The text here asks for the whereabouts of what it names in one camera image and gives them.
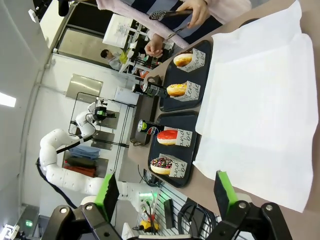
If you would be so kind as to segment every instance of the yellow object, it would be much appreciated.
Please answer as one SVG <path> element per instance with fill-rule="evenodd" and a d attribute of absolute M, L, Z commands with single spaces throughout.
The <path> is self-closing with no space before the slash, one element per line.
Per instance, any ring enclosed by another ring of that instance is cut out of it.
<path fill-rule="evenodd" d="M 153 221 L 153 224 L 154 224 L 155 230 L 158 231 L 158 229 L 159 229 L 158 223 L 155 223 L 155 221 Z M 140 225 L 143 226 L 144 231 L 151 229 L 151 222 L 149 222 L 149 221 L 142 220 Z"/>
<path fill-rule="evenodd" d="M 122 64 L 126 64 L 128 60 L 127 53 L 122 52 L 121 55 L 119 56 L 119 60 Z"/>

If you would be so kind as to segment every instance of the blue towel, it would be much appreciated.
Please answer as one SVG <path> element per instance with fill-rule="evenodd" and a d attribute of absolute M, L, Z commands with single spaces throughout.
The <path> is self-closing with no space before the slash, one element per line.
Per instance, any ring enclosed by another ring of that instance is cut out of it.
<path fill-rule="evenodd" d="M 93 146 L 85 146 L 79 145 L 69 149 L 69 152 L 74 157 L 85 157 L 89 159 L 96 159 L 99 157 L 100 148 L 93 147 Z"/>

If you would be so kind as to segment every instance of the black tray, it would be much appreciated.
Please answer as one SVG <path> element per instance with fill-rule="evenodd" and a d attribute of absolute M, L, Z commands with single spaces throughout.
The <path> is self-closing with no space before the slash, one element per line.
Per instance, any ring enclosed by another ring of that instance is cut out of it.
<path fill-rule="evenodd" d="M 185 72 L 177 68 L 174 61 L 172 61 L 166 69 L 163 86 L 168 87 L 171 84 L 183 84 L 186 81 L 199 84 L 201 86 L 199 99 L 194 101 L 178 101 L 172 98 L 161 98 L 159 107 L 162 112 L 192 109 L 202 101 L 207 84 L 213 46 L 208 40 L 204 40 L 190 49 L 193 48 L 205 53 L 204 66 L 191 72 Z"/>
<path fill-rule="evenodd" d="M 163 180 L 171 184 L 176 188 L 181 188 L 188 183 L 191 169 L 193 167 L 192 162 L 196 158 L 198 146 L 199 146 L 199 135 L 196 133 L 196 123 L 197 123 L 198 113 L 196 111 L 180 111 L 172 113 L 161 114 L 156 120 L 157 124 L 164 125 L 166 127 L 183 129 L 187 131 L 192 131 L 192 139 L 190 147 L 185 146 L 165 146 L 157 141 L 157 136 L 152 137 L 149 157 L 148 157 L 148 167 L 151 172 L 150 163 L 152 159 L 158 158 L 159 154 L 168 154 L 175 156 L 187 163 L 187 168 L 185 170 L 184 178 L 169 177 L 168 175 L 161 175 L 154 173 L 155 175 L 161 177 Z"/>

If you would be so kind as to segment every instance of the human hand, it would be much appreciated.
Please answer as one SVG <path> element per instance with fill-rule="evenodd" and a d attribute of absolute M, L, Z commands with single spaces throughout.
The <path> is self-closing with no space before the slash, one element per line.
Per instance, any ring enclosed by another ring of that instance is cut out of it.
<path fill-rule="evenodd" d="M 176 11 L 192 9 L 192 19 L 188 28 L 202 25 L 208 18 L 209 9 L 205 0 L 186 0 Z"/>
<path fill-rule="evenodd" d="M 154 34 L 152 40 L 150 40 L 144 47 L 145 53 L 151 57 L 160 58 L 163 55 L 163 43 L 164 38 L 158 34 Z"/>

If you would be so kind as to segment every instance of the tongs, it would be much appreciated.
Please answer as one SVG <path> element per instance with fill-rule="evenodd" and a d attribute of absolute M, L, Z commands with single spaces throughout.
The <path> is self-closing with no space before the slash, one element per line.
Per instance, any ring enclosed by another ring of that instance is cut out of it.
<path fill-rule="evenodd" d="M 160 10 L 160 11 L 154 11 L 149 15 L 149 19 L 151 20 L 158 20 L 161 21 L 164 18 L 167 17 L 173 17 L 173 16 L 178 16 L 178 15 L 189 15 L 192 14 L 192 10 L 183 10 L 183 11 L 164 11 L 164 10 Z M 177 31 L 174 31 L 173 33 L 171 33 L 166 40 L 169 40 L 170 38 L 172 38 L 173 36 L 177 35 L 178 33 L 180 33 L 183 29 L 187 28 L 189 24 L 187 24 L 186 26 L 183 26 L 181 28 L 179 28 Z"/>
<path fill-rule="evenodd" d="M 167 17 L 173 17 L 178 15 L 189 15 L 192 14 L 192 10 L 183 10 L 183 11 L 154 11 L 149 15 L 150 20 L 158 20 L 161 21 L 164 18 Z"/>

